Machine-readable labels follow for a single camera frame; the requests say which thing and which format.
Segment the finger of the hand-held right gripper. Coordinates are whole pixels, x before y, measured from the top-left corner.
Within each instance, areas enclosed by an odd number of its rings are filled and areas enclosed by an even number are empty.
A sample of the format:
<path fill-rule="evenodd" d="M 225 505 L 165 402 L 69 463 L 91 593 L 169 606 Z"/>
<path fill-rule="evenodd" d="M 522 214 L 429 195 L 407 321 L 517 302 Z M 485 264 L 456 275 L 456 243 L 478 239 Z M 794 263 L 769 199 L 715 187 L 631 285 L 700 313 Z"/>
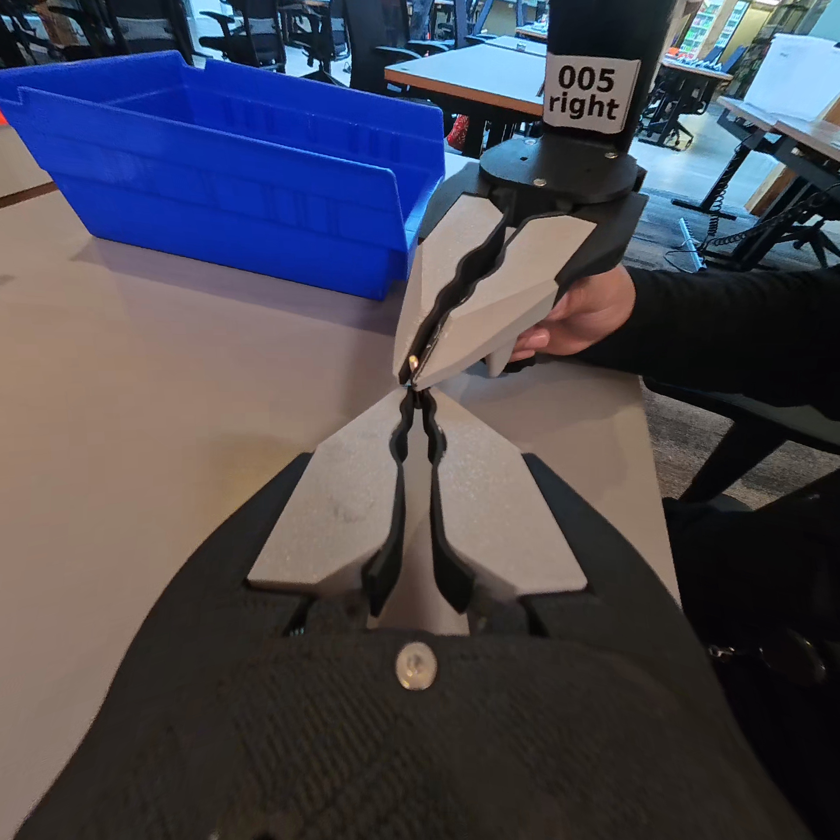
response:
<path fill-rule="evenodd" d="M 508 365 L 518 336 L 535 325 L 572 281 L 568 265 L 589 249 L 598 229 L 588 219 L 564 214 L 530 217 L 507 231 L 490 273 L 449 313 L 433 342 L 423 370 L 416 374 L 424 391 L 484 361 L 491 377 Z"/>
<path fill-rule="evenodd" d="M 490 200 L 463 194 L 417 247 L 395 332 L 399 385 L 423 370 L 449 313 L 495 266 L 506 231 L 506 215 Z M 411 354 L 419 359 L 414 371 L 407 364 Z"/>

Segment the person's black clothing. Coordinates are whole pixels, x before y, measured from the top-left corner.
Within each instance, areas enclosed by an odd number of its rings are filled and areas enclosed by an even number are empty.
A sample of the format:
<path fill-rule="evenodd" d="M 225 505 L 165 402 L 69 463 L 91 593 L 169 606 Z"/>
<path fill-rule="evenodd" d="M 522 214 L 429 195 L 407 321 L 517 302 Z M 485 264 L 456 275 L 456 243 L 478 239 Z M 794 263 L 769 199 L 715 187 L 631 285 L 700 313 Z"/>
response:
<path fill-rule="evenodd" d="M 815 838 L 839 838 L 839 475 L 757 509 L 664 500 L 686 617 Z"/>

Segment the group of black office chairs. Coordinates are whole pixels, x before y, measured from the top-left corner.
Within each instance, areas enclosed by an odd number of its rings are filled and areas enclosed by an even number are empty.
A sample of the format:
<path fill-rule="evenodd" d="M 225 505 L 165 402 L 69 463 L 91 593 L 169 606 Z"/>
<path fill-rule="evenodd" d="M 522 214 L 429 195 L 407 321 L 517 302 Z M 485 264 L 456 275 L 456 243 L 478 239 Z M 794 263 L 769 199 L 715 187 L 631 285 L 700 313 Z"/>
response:
<path fill-rule="evenodd" d="M 484 43 L 467 30 L 467 2 L 452 2 L 455 38 L 411 38 L 411 23 L 440 2 L 226 2 L 231 14 L 203 9 L 220 34 L 199 38 L 225 63 L 287 71 L 287 48 L 306 54 L 317 68 L 303 75 L 312 81 L 340 84 L 331 65 L 341 58 L 334 24 L 341 23 L 350 51 L 352 89 L 395 96 L 402 90 L 385 79 L 385 69 L 409 60 L 447 54 Z M 167 55 L 178 65 L 194 67 L 195 49 L 183 2 L 2 2 L 2 25 L 12 24 L 18 50 L 30 55 L 36 46 L 67 62 L 103 66 L 105 59 Z"/>

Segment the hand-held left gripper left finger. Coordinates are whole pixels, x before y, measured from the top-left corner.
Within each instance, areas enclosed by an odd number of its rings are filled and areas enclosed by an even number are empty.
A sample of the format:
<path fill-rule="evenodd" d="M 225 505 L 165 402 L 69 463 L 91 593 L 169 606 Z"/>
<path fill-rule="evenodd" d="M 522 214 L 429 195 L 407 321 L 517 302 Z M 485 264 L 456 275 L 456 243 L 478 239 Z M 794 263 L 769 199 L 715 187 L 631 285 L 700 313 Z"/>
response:
<path fill-rule="evenodd" d="M 261 590 L 360 591 L 378 617 L 403 565 L 413 392 L 396 388 L 311 454 L 248 573 Z"/>

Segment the white storage box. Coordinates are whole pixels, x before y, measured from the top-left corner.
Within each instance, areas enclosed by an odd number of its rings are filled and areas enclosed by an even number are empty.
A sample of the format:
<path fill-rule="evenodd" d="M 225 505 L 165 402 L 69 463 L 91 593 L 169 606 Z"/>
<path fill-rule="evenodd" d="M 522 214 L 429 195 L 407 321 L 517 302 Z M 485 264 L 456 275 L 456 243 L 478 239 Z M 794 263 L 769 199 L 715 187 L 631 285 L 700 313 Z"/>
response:
<path fill-rule="evenodd" d="M 743 101 L 767 113 L 816 121 L 839 95 L 839 44 L 809 35 L 777 34 Z"/>

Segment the person's right forearm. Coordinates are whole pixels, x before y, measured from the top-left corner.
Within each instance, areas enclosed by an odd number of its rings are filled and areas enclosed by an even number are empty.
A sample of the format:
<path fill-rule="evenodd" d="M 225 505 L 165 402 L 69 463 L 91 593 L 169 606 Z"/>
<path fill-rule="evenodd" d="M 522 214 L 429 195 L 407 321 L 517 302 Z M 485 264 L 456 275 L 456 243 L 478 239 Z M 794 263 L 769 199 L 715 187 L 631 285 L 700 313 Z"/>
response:
<path fill-rule="evenodd" d="M 632 267 L 628 320 L 579 353 L 590 364 L 839 418 L 839 268 Z"/>

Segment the grey desk with wooden edge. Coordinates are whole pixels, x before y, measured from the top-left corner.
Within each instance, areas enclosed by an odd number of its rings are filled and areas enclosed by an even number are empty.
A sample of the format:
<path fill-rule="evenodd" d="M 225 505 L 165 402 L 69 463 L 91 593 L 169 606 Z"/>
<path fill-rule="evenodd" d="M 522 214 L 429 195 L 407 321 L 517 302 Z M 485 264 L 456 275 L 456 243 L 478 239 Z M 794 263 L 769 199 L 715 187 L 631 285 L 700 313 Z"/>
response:
<path fill-rule="evenodd" d="M 543 115 L 546 55 L 543 46 L 517 45 L 506 36 L 394 64 L 384 76 L 394 85 L 456 100 L 455 110 L 485 107 L 533 121 Z"/>
<path fill-rule="evenodd" d="M 718 124 L 739 141 L 715 184 L 719 196 L 752 152 L 782 164 L 792 179 L 738 242 L 712 236 L 707 254 L 722 259 L 728 268 L 749 270 L 758 267 L 774 246 L 808 245 L 825 268 L 826 252 L 838 256 L 838 245 L 823 230 L 825 223 L 838 222 L 838 127 L 766 112 L 741 100 L 722 97 L 719 102 Z"/>

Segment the white power strip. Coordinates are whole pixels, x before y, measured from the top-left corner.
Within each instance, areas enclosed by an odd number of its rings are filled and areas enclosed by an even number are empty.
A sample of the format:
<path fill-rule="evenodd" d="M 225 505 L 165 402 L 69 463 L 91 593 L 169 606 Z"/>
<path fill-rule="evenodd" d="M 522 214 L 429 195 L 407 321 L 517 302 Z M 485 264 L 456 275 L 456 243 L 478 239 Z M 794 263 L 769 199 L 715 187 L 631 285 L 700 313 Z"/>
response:
<path fill-rule="evenodd" d="M 688 257 L 695 272 L 707 270 L 706 261 L 701 254 L 701 242 L 694 238 L 687 221 L 683 217 L 679 218 L 678 227 L 682 237 L 679 252 Z"/>

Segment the blue plastic bin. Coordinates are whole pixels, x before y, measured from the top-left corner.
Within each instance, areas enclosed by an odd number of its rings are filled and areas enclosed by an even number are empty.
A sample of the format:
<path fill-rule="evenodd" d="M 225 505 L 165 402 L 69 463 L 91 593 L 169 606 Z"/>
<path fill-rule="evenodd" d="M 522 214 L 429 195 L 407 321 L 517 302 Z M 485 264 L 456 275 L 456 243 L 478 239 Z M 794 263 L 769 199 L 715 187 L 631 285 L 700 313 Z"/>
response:
<path fill-rule="evenodd" d="M 177 51 L 2 70 L 94 237 L 382 300 L 445 177 L 433 106 Z"/>

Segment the person's right hand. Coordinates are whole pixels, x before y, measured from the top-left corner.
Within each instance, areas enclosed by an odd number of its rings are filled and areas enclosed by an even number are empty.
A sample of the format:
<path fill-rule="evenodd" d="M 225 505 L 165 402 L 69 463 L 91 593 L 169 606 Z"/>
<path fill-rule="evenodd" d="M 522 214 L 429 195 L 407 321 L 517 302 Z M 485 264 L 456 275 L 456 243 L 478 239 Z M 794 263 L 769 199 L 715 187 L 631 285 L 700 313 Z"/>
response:
<path fill-rule="evenodd" d="M 537 324 L 517 338 L 509 362 L 537 354 L 570 356 L 614 333 L 630 318 L 634 282 L 624 266 L 577 280 Z"/>

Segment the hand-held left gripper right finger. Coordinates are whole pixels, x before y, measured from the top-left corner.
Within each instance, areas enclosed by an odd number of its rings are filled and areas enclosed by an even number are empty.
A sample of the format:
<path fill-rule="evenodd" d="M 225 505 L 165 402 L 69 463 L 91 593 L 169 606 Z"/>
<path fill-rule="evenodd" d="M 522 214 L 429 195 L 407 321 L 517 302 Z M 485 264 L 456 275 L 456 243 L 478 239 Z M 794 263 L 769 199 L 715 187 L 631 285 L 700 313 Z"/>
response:
<path fill-rule="evenodd" d="M 452 397 L 418 397 L 418 626 L 465 631 L 466 613 L 587 579 L 520 449 Z"/>

